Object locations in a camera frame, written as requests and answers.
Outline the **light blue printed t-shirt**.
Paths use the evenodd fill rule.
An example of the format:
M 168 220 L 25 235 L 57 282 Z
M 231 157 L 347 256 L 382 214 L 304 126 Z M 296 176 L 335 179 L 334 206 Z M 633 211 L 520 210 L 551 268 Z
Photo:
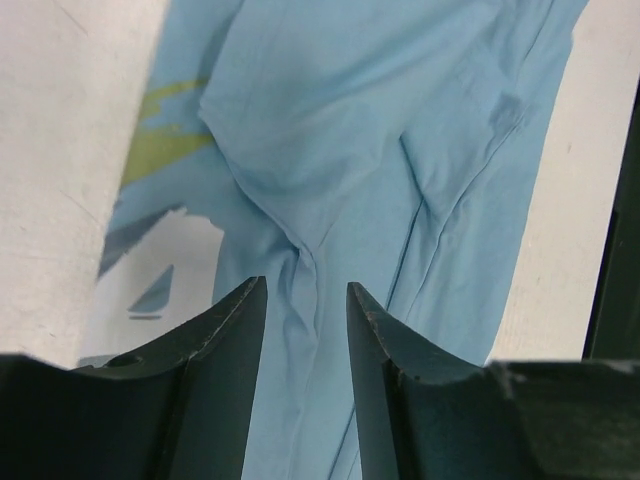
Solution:
M 362 477 L 346 290 L 483 364 L 581 1 L 174 1 L 82 360 L 245 279 L 268 307 L 243 475 Z

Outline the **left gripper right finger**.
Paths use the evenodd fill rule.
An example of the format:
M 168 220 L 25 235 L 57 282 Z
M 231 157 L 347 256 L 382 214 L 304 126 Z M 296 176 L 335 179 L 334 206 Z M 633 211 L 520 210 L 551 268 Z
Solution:
M 639 365 L 631 360 L 473 365 L 346 294 L 366 479 L 635 479 Z

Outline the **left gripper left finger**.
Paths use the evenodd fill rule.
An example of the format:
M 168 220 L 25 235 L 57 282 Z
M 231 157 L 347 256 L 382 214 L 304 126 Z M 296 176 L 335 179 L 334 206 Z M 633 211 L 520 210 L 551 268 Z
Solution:
M 100 367 L 1 358 L 5 479 L 238 479 L 262 349 L 267 285 Z

